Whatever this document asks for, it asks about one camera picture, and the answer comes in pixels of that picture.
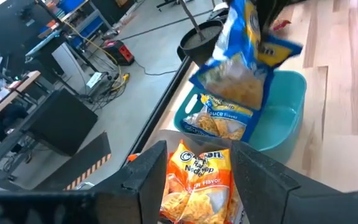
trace blue chip bag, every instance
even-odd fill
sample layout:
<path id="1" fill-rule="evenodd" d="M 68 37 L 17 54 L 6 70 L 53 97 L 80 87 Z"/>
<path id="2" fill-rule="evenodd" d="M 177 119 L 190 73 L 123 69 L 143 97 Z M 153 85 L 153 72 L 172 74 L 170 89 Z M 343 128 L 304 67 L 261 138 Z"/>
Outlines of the blue chip bag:
<path id="1" fill-rule="evenodd" d="M 190 78 L 199 89 L 251 111 L 241 140 L 248 141 L 269 95 L 273 70 L 301 52 L 301 46 L 273 35 L 260 42 L 257 9 L 234 0 L 213 57 Z"/>
<path id="2" fill-rule="evenodd" d="M 182 121 L 185 129 L 201 135 L 243 140 L 247 123 L 253 115 L 251 110 L 212 95 L 200 94 L 198 99 L 204 107 Z"/>

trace desk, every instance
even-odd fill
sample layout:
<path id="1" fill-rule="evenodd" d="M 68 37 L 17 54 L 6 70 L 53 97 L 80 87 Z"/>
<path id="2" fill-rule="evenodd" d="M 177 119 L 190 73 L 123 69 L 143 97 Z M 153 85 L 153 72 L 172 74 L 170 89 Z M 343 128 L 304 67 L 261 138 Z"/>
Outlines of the desk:
<path id="1" fill-rule="evenodd" d="M 19 96 L 19 92 L 24 91 L 31 83 L 33 83 L 40 76 L 40 72 L 34 71 L 27 74 L 23 81 L 21 81 L 20 85 L 16 88 L 17 91 L 12 90 L 8 95 L 6 95 L 0 101 L 0 112 L 12 102 L 14 98 Z"/>
<path id="2" fill-rule="evenodd" d="M 297 145 L 286 166 L 342 192 L 358 190 L 358 5 L 345 0 L 307 1 L 285 8 L 279 18 L 291 24 L 280 35 L 304 44 L 299 57 L 281 70 L 304 75 L 308 89 Z M 131 153 L 140 152 L 172 120 L 192 85 L 188 59 L 174 76 Z"/>

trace chip bag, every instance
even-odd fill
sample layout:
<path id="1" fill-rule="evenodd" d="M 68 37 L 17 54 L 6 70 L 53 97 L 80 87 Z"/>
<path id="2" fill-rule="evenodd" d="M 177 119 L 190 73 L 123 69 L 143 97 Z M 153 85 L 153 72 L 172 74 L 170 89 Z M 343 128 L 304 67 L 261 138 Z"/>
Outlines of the chip bag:
<path id="1" fill-rule="evenodd" d="M 204 108 L 181 122 L 185 129 L 195 134 L 243 140 L 247 123 L 253 114 L 251 110 L 212 95 L 200 94 L 198 99 L 204 104 Z M 198 123 L 195 122 L 201 115 L 208 118 L 201 121 L 199 119 Z"/>
<path id="2" fill-rule="evenodd" d="M 249 0 L 234 0 L 212 59 L 190 82 L 252 112 L 242 138 L 246 142 L 266 104 L 274 68 L 300 52 L 301 46 L 273 35 L 261 43 L 256 7 Z"/>
<path id="3" fill-rule="evenodd" d="M 181 141 L 168 162 L 165 186 L 160 213 L 174 223 L 232 223 L 236 216 L 239 197 L 228 149 L 196 157 Z"/>

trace orange chip bag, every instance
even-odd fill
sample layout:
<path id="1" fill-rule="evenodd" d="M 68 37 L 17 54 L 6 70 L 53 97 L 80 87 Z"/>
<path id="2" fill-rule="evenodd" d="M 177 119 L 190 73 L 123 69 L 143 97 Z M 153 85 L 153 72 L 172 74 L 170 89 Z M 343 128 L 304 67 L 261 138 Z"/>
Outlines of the orange chip bag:
<path id="1" fill-rule="evenodd" d="M 160 213 L 174 223 L 232 223 L 238 199 L 228 149 L 196 157 L 183 141 L 168 161 Z"/>

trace red object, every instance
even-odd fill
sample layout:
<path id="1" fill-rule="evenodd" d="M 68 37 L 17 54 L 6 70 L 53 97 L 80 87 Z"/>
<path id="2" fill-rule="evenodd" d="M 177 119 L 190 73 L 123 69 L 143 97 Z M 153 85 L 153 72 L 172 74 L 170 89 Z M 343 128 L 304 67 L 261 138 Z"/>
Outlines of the red object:
<path id="1" fill-rule="evenodd" d="M 135 57 L 120 40 L 106 40 L 103 44 L 103 50 L 114 57 L 117 62 L 111 58 L 110 60 L 117 65 L 131 65 L 135 61 Z"/>
<path id="2" fill-rule="evenodd" d="M 280 29 L 286 27 L 288 24 L 291 24 L 291 22 L 288 20 L 275 21 L 274 25 L 273 25 L 273 30 L 274 31 L 280 30 Z"/>

